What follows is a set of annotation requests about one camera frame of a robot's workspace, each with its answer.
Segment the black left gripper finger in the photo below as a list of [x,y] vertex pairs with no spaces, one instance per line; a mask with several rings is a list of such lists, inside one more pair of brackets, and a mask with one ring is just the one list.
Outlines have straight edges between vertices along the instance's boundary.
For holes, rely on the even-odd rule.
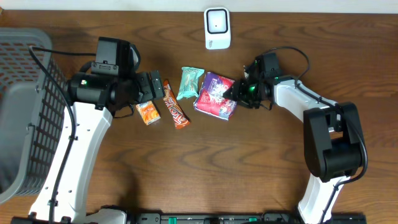
[[152,83],[154,86],[161,86],[162,85],[162,79],[160,77],[160,73],[158,70],[153,70],[150,72],[150,76],[152,79]]
[[153,96],[154,99],[162,99],[165,97],[165,92],[162,84],[155,83],[153,84],[154,90],[153,90]]

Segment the small orange snack packet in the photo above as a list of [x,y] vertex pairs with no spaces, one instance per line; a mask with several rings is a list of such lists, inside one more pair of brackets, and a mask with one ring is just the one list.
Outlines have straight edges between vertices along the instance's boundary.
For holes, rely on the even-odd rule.
[[150,125],[161,118],[155,104],[151,101],[136,105],[136,109],[146,125]]

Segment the purple red snack packet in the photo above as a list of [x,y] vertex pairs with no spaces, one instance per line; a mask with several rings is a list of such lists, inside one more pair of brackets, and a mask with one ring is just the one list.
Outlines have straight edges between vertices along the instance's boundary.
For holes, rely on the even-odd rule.
[[195,100],[195,110],[228,121],[233,115],[237,102],[223,97],[223,93],[232,87],[234,80],[207,72]]

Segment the red chocolate bar wrapper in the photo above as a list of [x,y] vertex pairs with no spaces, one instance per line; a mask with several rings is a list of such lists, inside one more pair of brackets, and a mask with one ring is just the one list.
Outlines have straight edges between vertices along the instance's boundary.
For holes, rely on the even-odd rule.
[[165,97],[163,98],[166,107],[169,109],[170,114],[173,117],[174,125],[176,129],[182,129],[190,124],[185,113],[177,103],[177,99],[170,87],[169,81],[164,80],[163,88],[165,91]]

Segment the teal snack packet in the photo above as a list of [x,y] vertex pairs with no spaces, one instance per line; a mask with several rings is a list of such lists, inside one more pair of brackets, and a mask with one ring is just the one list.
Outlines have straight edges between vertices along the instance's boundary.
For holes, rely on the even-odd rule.
[[194,67],[182,67],[182,77],[177,100],[182,98],[198,97],[198,81],[205,70]]

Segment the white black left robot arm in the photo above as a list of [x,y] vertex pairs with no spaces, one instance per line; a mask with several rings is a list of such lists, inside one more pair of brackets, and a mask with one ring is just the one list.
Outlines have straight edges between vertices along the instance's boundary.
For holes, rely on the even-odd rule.
[[157,70],[128,75],[78,72],[68,81],[72,104],[66,106],[63,129],[42,190],[27,217],[12,223],[130,223],[117,206],[86,212],[88,186],[101,142],[115,112],[163,98]]

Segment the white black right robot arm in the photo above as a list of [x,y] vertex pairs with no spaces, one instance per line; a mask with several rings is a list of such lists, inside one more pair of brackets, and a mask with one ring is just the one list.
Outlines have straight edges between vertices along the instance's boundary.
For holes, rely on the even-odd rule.
[[361,179],[368,169],[356,105],[324,98],[299,77],[284,74],[274,50],[258,55],[244,68],[244,78],[235,81],[223,96],[249,109],[258,109],[263,101],[269,101],[267,110],[276,105],[301,120],[310,178],[297,206],[297,221],[330,223],[331,210],[343,186]]

